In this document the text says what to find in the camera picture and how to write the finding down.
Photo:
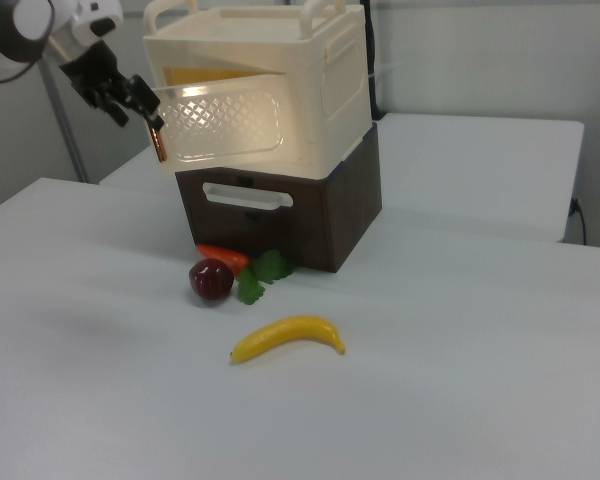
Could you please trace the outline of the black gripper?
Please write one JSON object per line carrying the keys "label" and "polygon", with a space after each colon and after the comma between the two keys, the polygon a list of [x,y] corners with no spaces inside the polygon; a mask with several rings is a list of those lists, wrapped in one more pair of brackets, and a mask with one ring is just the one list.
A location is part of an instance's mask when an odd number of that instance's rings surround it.
{"label": "black gripper", "polygon": [[60,70],[89,106],[104,109],[118,126],[124,127],[129,121],[125,107],[140,115],[150,128],[163,126],[157,95],[139,75],[125,79],[118,70],[117,57],[103,40],[62,64]]}

